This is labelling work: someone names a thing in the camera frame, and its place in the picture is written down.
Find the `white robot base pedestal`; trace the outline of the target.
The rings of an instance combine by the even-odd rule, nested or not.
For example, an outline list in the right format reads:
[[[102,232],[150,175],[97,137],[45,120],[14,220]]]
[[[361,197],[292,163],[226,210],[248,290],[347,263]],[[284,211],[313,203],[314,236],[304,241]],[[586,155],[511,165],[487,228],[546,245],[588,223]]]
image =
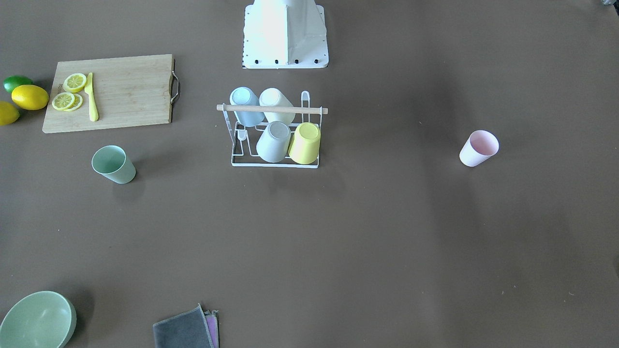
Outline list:
[[[255,0],[245,7],[242,67],[318,69],[329,64],[323,6],[313,0]]]

